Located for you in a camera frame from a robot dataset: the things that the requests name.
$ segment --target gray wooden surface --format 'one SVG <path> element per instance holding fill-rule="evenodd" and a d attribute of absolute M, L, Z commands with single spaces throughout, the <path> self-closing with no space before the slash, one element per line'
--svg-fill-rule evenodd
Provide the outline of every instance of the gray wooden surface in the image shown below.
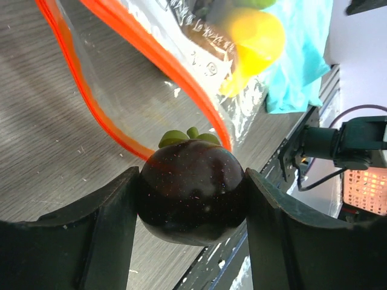
<path fill-rule="evenodd" d="M 83 12 L 78 13 L 78 19 L 84 18 Z M 157 82 L 150 85 L 146 73 L 136 84 L 126 82 L 131 72 L 121 65 L 122 55 L 107 58 L 117 66 L 101 77 L 114 82 L 108 77 L 120 76 L 110 89 L 131 92 L 137 85 L 130 98 L 136 105 L 151 86 L 155 100 L 169 102 L 166 91 L 155 87 Z M 154 69 L 141 55 L 133 59 Z M 36 220 L 103 186 L 129 166 L 143 164 L 110 139 L 91 116 L 34 1 L 0 0 L 0 89 L 0 219 Z M 187 98 L 180 102 L 182 108 L 192 108 Z M 184 114 L 189 121 L 196 112 Z M 261 169 L 298 118 L 297 114 L 267 115 L 262 108 L 241 149 L 242 165 Z M 151 126 L 133 130 L 151 140 L 160 137 Z M 128 289 L 172 289 L 200 250 L 163 242 L 139 221 Z"/>

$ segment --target teal cloth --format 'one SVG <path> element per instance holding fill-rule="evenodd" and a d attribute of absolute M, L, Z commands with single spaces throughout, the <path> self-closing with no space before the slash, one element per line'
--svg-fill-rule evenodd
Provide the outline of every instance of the teal cloth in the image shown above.
<path fill-rule="evenodd" d="M 321 106 L 321 77 L 330 70 L 324 61 L 333 0 L 278 0 L 265 11 L 277 16 L 286 32 L 285 50 L 268 69 L 267 111 L 305 112 Z"/>

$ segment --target perforated basket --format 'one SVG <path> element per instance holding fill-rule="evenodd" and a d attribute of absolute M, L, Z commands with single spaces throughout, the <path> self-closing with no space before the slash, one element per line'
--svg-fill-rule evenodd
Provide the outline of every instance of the perforated basket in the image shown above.
<path fill-rule="evenodd" d="M 343 202 L 379 215 L 387 214 L 387 169 L 349 170 L 344 174 Z"/>

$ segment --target orange bag edge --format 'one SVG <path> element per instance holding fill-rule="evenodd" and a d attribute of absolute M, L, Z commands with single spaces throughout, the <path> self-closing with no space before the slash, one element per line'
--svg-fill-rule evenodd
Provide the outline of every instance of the orange bag edge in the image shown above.
<path fill-rule="evenodd" d="M 91 89 L 83 77 L 80 60 L 78 59 L 74 49 L 70 29 L 68 28 L 62 13 L 55 3 L 55 0 L 36 0 L 36 4 L 50 25 L 63 52 L 63 56 L 69 66 L 70 72 L 73 75 L 74 81 L 93 117 L 105 130 L 105 132 L 113 138 L 113 140 L 119 143 L 119 145 L 146 161 L 154 153 L 154 151 L 142 146 L 136 142 L 136 140 L 133 140 L 125 135 L 114 125 L 109 117 L 105 115 L 103 110 L 95 101 Z"/>
<path fill-rule="evenodd" d="M 109 3 L 109 7 L 106 7 L 100 1 L 80 1 L 104 23 L 109 25 L 114 31 L 121 35 L 121 37 L 132 44 L 144 56 L 157 65 L 171 79 L 173 79 L 177 85 L 179 85 L 187 93 L 187 95 L 193 100 L 193 102 L 199 107 L 212 124 L 218 133 L 223 146 L 227 150 L 231 151 L 230 137 L 226 125 L 211 104 L 205 91 L 183 68 L 178 60 L 171 53 L 166 51 L 149 33 L 147 33 L 147 31 L 135 20 L 135 18 L 126 11 L 124 6 L 116 1 L 111 1 Z M 74 49 L 70 29 L 62 17 L 62 13 L 60 12 L 55 0 L 36 0 L 36 3 L 44 18 L 49 23 L 59 46 L 62 49 L 79 91 L 94 118 L 97 120 L 99 125 L 116 142 L 119 143 L 119 145 L 141 159 L 147 160 L 154 151 L 142 146 L 132 138 L 125 135 L 105 115 L 103 110 L 95 101 L 91 89 L 83 77 L 81 64 Z"/>

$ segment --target wire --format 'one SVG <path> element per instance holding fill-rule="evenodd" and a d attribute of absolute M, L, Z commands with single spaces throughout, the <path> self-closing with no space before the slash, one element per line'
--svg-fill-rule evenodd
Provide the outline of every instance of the wire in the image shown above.
<path fill-rule="evenodd" d="M 338 176 L 338 175 L 340 175 L 340 174 L 342 174 L 342 173 L 344 173 L 346 171 L 346 168 L 339 169 L 338 171 L 335 171 L 335 172 L 327 175 L 326 177 L 321 178 L 320 180 L 318 180 L 317 182 L 315 182 L 315 183 L 313 183 L 311 185 L 308 185 L 306 187 L 302 187 L 301 169 L 300 169 L 300 167 L 297 164 L 295 164 L 294 166 L 298 170 L 297 187 L 298 187 L 298 191 L 299 192 L 307 192 L 308 190 L 311 190 L 311 189 L 313 189 L 313 188 L 323 184 L 324 182 L 326 182 L 326 181 L 334 178 L 335 176 Z"/>
<path fill-rule="evenodd" d="M 350 113 L 352 113 L 354 111 L 361 110 L 361 109 L 376 109 L 376 110 L 381 110 L 381 111 L 387 112 L 387 107 L 379 106 L 379 105 L 360 105 L 360 106 L 355 106 L 353 108 L 349 108 L 348 110 L 345 110 L 340 115 L 338 115 L 332 121 L 332 123 L 329 125 L 329 128 L 332 129 L 334 127 L 334 125 L 336 125 L 337 122 L 340 121 L 344 116 L 346 116 L 346 115 L 348 115 L 348 114 L 350 114 Z M 314 164 L 315 160 L 316 159 L 313 158 L 312 161 L 310 161 L 310 164 L 309 164 L 308 169 L 306 170 L 305 174 L 307 174 L 309 172 L 309 170 L 311 169 L 311 167 Z"/>

